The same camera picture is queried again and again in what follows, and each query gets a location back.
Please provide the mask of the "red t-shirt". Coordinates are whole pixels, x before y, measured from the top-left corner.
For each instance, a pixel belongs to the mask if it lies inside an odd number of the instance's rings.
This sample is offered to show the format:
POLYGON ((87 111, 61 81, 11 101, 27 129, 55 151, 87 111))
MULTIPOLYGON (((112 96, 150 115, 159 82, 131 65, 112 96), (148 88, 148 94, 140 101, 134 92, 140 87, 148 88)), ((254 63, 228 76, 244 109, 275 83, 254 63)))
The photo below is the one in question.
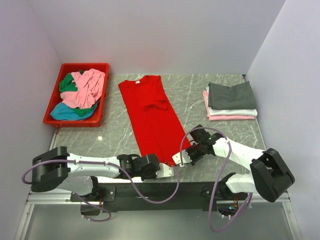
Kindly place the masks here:
POLYGON ((159 75, 118 84, 141 155, 155 154, 160 163, 175 166, 185 131, 159 75))

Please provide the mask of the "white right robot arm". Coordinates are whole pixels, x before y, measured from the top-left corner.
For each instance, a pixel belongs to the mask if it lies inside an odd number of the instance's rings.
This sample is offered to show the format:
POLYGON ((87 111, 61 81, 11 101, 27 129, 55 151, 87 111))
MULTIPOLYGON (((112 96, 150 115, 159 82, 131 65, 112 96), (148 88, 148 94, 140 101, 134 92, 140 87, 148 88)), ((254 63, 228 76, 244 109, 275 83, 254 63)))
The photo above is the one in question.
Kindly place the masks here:
POLYGON ((193 144, 182 150, 177 158, 181 165, 194 165, 205 155, 212 155, 247 169, 247 174, 233 173, 218 181, 222 198, 230 200, 237 193, 248 193, 258 194, 274 203, 295 183, 293 173, 274 148, 252 148, 231 140, 217 129, 214 134, 210 134, 210 130, 209 127, 198 125, 189 131, 193 144))

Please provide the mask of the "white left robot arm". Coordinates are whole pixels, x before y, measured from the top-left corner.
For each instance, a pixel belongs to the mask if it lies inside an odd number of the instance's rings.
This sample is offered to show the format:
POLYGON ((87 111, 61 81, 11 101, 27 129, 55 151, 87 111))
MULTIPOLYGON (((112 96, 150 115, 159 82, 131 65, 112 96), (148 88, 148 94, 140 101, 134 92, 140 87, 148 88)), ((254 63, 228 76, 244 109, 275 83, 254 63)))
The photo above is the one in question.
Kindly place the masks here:
POLYGON ((32 165, 32 192, 62 189, 77 193, 88 201, 94 201, 100 195, 98 177, 154 179, 160 170, 160 162, 155 154, 87 157, 69 153, 65 146, 36 156, 32 165))

